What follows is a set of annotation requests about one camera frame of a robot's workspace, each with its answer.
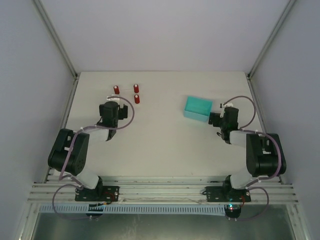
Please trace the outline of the left frame post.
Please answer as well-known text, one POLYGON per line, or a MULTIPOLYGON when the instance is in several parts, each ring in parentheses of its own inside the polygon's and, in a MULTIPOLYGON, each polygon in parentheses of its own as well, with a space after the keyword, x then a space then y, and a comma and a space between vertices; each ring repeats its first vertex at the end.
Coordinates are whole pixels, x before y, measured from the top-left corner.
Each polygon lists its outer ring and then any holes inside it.
POLYGON ((31 1, 36 9, 36 11, 38 12, 45 28, 47 29, 49 35, 51 36, 55 46, 57 47, 57 50, 59 51, 60 55, 63 58, 63 61, 66 65, 66 67, 68 68, 69 72, 71 73, 72 77, 74 80, 77 79, 78 77, 78 73, 54 27, 54 24, 52 22, 52 20, 50 19, 44 4, 42 3, 41 0, 32 0, 31 1))

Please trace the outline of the frame post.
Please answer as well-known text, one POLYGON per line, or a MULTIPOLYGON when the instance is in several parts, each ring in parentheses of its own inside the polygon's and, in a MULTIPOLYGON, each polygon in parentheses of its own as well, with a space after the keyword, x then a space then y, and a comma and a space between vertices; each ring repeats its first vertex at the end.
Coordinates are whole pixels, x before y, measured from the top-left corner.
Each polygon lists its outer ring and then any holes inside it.
POLYGON ((273 43, 273 41, 275 40, 276 36, 278 35, 279 31, 281 30, 283 24, 285 23, 288 15, 290 14, 290 12, 292 11, 294 5, 296 4, 296 0, 289 0, 287 2, 287 4, 285 5, 285 8, 283 9, 283 11, 281 12, 278 20, 276 21, 274 27, 272 28, 266 42, 264 43, 261 51, 259 52, 259 55, 257 56, 252 68, 250 69, 250 71, 248 72, 248 74, 246 75, 247 80, 251 81, 254 74, 256 73, 261 61, 263 60, 265 54, 267 53, 268 49, 270 48, 271 44, 273 43))
POLYGON ((32 0, 31 1, 36 9, 36 11, 38 12, 45 28, 47 29, 49 35, 51 36, 55 46, 57 47, 57 50, 59 51, 60 55, 63 58, 63 61, 66 65, 66 67, 68 68, 69 72, 71 73, 72 77, 74 80, 77 79, 78 77, 78 73, 54 27, 54 24, 52 22, 52 20, 50 19, 44 4, 42 3, 41 0, 32 0))

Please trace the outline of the white four-peg fixture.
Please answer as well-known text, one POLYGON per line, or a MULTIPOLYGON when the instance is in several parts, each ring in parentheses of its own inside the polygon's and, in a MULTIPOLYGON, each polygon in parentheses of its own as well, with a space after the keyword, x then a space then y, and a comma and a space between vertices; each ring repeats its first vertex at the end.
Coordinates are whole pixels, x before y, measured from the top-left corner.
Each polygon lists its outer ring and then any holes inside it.
POLYGON ((135 93, 133 88, 119 88, 119 90, 120 90, 119 96, 127 99, 129 102, 132 103, 133 106, 141 105, 141 96, 139 93, 135 93), (136 95, 136 94, 138 94, 140 97, 139 104, 135 104, 134 95, 136 95))

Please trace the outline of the red large spring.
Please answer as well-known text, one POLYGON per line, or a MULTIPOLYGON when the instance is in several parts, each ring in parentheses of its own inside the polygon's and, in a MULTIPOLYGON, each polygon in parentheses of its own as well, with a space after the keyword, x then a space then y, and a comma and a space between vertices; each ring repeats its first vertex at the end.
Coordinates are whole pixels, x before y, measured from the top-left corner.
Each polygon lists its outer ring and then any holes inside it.
POLYGON ((135 104, 139 104, 140 103, 140 96, 138 94, 134 95, 134 102, 135 102, 135 104))
POLYGON ((115 86, 113 87, 113 90, 114 90, 114 94, 115 94, 115 95, 119 95, 119 94, 120 94, 120 89, 119 89, 119 87, 118 87, 117 85, 115 85, 115 86))
POLYGON ((139 85, 138 85, 138 84, 134 84, 134 85, 133 85, 133 90, 134 90, 134 92, 135 92, 136 94, 139 93, 139 92, 140 92, 139 85))

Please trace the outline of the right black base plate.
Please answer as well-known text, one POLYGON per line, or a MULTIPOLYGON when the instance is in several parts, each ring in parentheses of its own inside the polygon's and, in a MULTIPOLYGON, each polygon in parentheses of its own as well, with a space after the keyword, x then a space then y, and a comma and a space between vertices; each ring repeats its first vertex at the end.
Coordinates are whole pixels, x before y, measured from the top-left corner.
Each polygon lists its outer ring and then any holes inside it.
POLYGON ((202 195, 208 203, 245 203, 251 202, 251 196, 246 189, 227 189, 223 186, 206 186, 202 195))

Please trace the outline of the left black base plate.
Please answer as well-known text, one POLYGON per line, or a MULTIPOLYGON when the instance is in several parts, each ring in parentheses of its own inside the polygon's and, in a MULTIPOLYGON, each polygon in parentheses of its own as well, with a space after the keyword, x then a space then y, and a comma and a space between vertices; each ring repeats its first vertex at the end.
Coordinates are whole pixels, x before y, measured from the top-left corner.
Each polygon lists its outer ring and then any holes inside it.
POLYGON ((97 186, 95 189, 84 188, 76 190, 76 202, 117 202, 119 199, 119 186, 97 186))

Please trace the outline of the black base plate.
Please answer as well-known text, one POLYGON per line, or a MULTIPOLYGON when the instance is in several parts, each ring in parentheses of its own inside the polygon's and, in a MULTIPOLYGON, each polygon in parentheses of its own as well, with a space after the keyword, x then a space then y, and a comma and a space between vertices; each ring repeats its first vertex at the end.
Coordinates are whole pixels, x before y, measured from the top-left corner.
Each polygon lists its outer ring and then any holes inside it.
POLYGON ((206 186, 202 195, 208 203, 245 203, 251 202, 251 196, 246 189, 227 189, 223 186, 206 186))
POLYGON ((76 202, 117 202, 119 199, 119 186, 97 186, 95 189, 84 188, 76 190, 76 202))

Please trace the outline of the teal plastic bin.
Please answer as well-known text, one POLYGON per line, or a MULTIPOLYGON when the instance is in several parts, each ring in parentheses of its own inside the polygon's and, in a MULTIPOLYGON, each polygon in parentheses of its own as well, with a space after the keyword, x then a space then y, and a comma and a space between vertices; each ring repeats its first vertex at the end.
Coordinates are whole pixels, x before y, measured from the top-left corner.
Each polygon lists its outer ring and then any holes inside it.
POLYGON ((208 122, 212 106, 212 100, 188 96, 185 102, 183 116, 200 122, 208 122))

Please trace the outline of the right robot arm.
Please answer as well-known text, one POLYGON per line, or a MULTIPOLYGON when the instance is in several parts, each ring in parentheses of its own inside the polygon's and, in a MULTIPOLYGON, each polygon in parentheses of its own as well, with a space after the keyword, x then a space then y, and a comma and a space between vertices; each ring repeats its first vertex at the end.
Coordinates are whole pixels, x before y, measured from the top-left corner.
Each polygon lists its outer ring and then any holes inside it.
POLYGON ((228 175, 221 187, 207 187, 208 198, 235 202, 241 197, 247 199, 249 186, 259 180, 269 180, 284 174, 287 163, 276 133, 249 131, 239 128, 239 110, 226 107, 222 113, 212 112, 208 123, 219 128, 217 133, 229 145, 240 146, 245 149, 245 168, 240 172, 228 175))

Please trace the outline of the right frame post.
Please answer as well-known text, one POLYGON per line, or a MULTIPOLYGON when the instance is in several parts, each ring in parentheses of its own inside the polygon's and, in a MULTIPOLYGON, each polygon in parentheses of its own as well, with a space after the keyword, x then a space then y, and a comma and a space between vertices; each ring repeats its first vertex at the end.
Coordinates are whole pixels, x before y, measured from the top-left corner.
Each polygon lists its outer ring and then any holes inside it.
POLYGON ((266 42, 264 43, 261 51, 259 52, 259 55, 257 56, 252 68, 250 69, 250 71, 248 72, 248 74, 246 75, 247 80, 251 81, 254 74, 256 73, 261 61, 263 60, 265 54, 267 53, 268 49, 270 48, 271 44, 273 43, 273 41, 275 40, 276 36, 278 35, 279 31, 281 30, 283 24, 285 23, 288 15, 290 14, 290 12, 292 11, 294 5, 296 4, 296 0, 289 0, 287 2, 287 4, 285 5, 285 8, 283 9, 283 11, 281 12, 278 20, 276 21, 274 27, 272 28, 266 42))

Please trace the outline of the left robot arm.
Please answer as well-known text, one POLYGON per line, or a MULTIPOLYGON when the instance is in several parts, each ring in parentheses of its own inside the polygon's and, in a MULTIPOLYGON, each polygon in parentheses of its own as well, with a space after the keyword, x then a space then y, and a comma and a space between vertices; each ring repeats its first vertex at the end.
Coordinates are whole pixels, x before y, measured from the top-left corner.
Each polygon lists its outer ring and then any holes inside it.
POLYGON ((116 201, 113 190, 103 186, 103 180, 86 166, 89 144, 110 141, 119 127, 120 120, 128 118, 128 106, 120 106, 120 97, 109 98, 99 105, 100 119, 95 125, 81 128, 75 132, 62 128, 48 156, 48 166, 60 172, 59 178, 71 178, 78 186, 75 200, 80 201, 116 201))

